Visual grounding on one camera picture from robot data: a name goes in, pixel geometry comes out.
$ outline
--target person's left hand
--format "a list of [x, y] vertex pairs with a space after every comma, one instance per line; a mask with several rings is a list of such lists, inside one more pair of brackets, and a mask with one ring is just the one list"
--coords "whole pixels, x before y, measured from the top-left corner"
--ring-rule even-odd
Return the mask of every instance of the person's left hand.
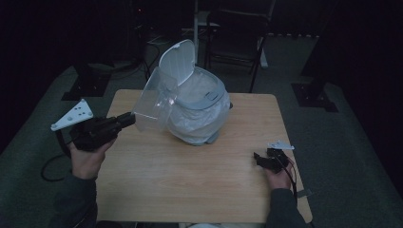
[[[294, 161], [291, 159], [288, 159], [288, 165], [286, 167], [288, 173], [293, 177], [293, 173], [291, 172], [291, 168], [294, 165]], [[269, 186], [271, 190], [277, 189], [277, 188], [285, 188], [285, 189], [290, 189], [291, 188], [291, 180], [290, 177], [288, 177], [287, 173], [282, 169], [278, 173], [274, 173], [272, 170], [269, 169], [264, 169], [266, 173], [267, 180], [269, 181]]]
[[79, 150], [74, 142], [71, 142], [68, 149], [71, 152], [72, 174], [83, 180], [96, 178], [106, 157], [105, 152], [115, 143], [115, 140], [105, 143], [92, 152]]

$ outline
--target chair leg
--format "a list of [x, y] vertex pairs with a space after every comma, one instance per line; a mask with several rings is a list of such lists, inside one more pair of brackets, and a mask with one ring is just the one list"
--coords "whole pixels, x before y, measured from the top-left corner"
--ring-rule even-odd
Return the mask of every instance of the chair leg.
[[211, 55], [207, 56], [207, 64], [208, 64], [208, 68], [211, 68]]
[[207, 55], [208, 55], [208, 52], [207, 52], [207, 50], [204, 52], [204, 68], [205, 69], [207, 69]]
[[249, 74], [251, 74], [251, 73], [253, 72], [253, 70], [255, 69], [255, 64], [256, 64], [256, 63], [253, 63], [253, 64], [252, 64], [252, 67], [251, 67], [251, 69], [249, 70]]
[[253, 91], [253, 86], [255, 85], [256, 75], [258, 74], [258, 68], [259, 68], [259, 63], [255, 63], [255, 68], [254, 68], [253, 76], [252, 76], [252, 82], [249, 87], [249, 93], [252, 93], [252, 91]]

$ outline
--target dark background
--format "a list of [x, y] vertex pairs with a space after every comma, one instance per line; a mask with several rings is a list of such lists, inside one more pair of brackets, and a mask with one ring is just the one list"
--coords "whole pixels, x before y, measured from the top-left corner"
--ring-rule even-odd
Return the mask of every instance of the dark background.
[[[201, 10], [216, 6], [200, 2]], [[181, 28], [193, 25], [193, 10], [193, 1], [185, 0], [1, 1], [0, 75], [6, 102], [1, 151], [67, 67], [142, 58], [136, 32], [146, 37], [154, 30], [179, 39]], [[400, 194], [401, 11], [397, 0], [284, 0], [277, 1], [272, 21], [275, 35], [320, 35], [301, 74], [343, 89]], [[134, 29], [139, 26], [142, 31]]]

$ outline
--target black cable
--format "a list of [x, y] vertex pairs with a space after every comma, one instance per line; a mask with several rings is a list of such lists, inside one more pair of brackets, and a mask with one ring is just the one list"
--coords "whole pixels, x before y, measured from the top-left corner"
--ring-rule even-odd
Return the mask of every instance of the black cable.
[[275, 156], [276, 160], [278, 163], [281, 165], [282, 169], [285, 171], [285, 173], [288, 175], [288, 178], [290, 178], [291, 185], [293, 186], [293, 194], [294, 194], [294, 199], [296, 199], [296, 204], [298, 202], [298, 197], [297, 197], [297, 171], [294, 168], [294, 166], [291, 164], [291, 166], [294, 168], [295, 176], [296, 176], [296, 181], [293, 180], [293, 177], [291, 176], [290, 172], [288, 172], [287, 168], [284, 166], [284, 164], [278, 159], [277, 156]]
[[148, 79], [151, 77], [150, 67], [148, 66], [148, 64], [145, 61], [144, 61], [144, 66], [146, 68], [146, 70], [144, 72], [144, 77], [145, 77], [145, 81], [148, 82]]
[[108, 71], [107, 73], [110, 73], [110, 74], [113, 74], [113, 73], [120, 73], [120, 72], [129, 71], [129, 70], [131, 70], [131, 69], [135, 69], [134, 72], [136, 72], [136, 71], [138, 71], [138, 70], [140, 69], [141, 63], [142, 63], [142, 61], [141, 61], [141, 62], [137, 62], [136, 60], [134, 60], [134, 61], [132, 61], [132, 63], [129, 64], [129, 65], [120, 66], [120, 67], [117, 67], [117, 68], [113, 68], [113, 69], [111, 69], [110, 71]]
[[65, 153], [66, 156], [71, 158], [70, 150], [67, 148], [67, 145], [65, 143], [65, 139], [63, 138], [63, 133], [62, 130], [57, 130], [56, 132], [56, 137], [59, 145], [62, 147], [63, 153]]
[[62, 181], [62, 180], [64, 180], [65, 178], [49, 179], [49, 178], [47, 178], [47, 177], [45, 176], [45, 171], [46, 171], [48, 165], [49, 165], [51, 162], [56, 161], [56, 160], [58, 160], [58, 159], [60, 159], [60, 158], [65, 158], [65, 157], [66, 157], [65, 154], [61, 154], [61, 155], [58, 155], [58, 156], [55, 156], [55, 157], [49, 159], [49, 160], [44, 164], [44, 166], [42, 166], [42, 170], [41, 170], [41, 177], [42, 177], [42, 179], [45, 180], [45, 181], [48, 181], [48, 182], [57, 182], [57, 181]]
[[148, 44], [148, 45], [154, 47], [157, 50], [157, 54], [155, 55], [153, 61], [151, 61], [151, 63], [149, 64], [152, 67], [152, 65], [155, 63], [155, 61], [157, 61], [158, 57], [160, 56], [160, 48], [153, 44]]

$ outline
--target sleeve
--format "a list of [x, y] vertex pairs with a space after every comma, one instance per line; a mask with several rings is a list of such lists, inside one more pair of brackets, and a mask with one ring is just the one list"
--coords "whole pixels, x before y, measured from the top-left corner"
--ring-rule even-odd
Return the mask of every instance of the sleeve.
[[50, 220], [49, 228], [95, 227], [95, 180], [82, 180], [71, 173], [65, 177], [53, 203], [56, 213]]
[[293, 193], [289, 189], [275, 189], [271, 193], [270, 213], [266, 228], [306, 228], [299, 213]]

